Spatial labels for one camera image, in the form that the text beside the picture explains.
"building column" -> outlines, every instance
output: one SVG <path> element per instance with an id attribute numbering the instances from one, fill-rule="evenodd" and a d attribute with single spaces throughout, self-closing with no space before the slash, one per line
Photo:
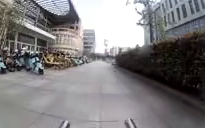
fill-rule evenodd
<path id="1" fill-rule="evenodd" d="M 37 51 L 37 37 L 34 38 L 34 51 Z"/>
<path id="2" fill-rule="evenodd" d="M 19 36 L 19 33 L 16 32 L 15 33 L 15 40 L 14 40 L 14 50 L 17 49 L 17 44 L 18 44 L 18 36 Z"/>
<path id="3" fill-rule="evenodd" d="M 47 49 L 47 50 L 48 50 L 48 43 L 49 43 L 49 42 L 48 42 L 48 41 L 46 41 L 46 49 Z"/>

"paved road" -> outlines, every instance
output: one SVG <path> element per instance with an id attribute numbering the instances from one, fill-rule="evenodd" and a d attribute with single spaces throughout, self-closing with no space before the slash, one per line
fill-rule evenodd
<path id="1" fill-rule="evenodd" d="M 45 76 L 0 75 L 0 128 L 205 128 L 205 114 L 153 82 L 94 62 Z"/>

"green shrub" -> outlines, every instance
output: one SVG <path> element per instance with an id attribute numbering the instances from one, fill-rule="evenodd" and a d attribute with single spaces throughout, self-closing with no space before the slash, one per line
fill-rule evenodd
<path id="1" fill-rule="evenodd" d="M 119 66 L 205 101 L 205 33 L 191 33 L 116 57 Z"/>

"curb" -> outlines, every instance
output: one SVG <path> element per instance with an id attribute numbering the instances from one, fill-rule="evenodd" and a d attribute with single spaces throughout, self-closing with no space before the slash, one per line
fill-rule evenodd
<path id="1" fill-rule="evenodd" d="M 201 101 L 199 101 L 199 100 L 197 100 L 197 99 L 195 99 L 195 98 L 193 98 L 185 93 L 179 92 L 179 91 L 174 90 L 172 88 L 165 87 L 164 84 L 162 84 L 154 79 L 150 79 L 144 75 L 137 74 L 135 72 L 131 72 L 130 70 L 124 69 L 124 68 L 119 67 L 119 66 L 114 66 L 114 67 L 121 69 L 124 72 L 128 72 L 130 75 L 132 75 L 136 79 L 140 78 L 140 79 L 150 81 L 151 83 L 153 83 L 154 87 L 157 87 L 162 91 L 171 93 L 173 96 L 180 98 L 183 102 L 186 101 L 190 105 L 193 105 L 193 107 L 205 112 L 205 105 L 203 105 Z"/>

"overhang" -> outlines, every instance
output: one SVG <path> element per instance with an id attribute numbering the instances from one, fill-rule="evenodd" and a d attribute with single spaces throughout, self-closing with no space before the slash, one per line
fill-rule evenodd
<path id="1" fill-rule="evenodd" d="M 43 8 L 49 20 L 55 24 L 74 23 L 80 18 L 71 0 L 33 0 Z"/>

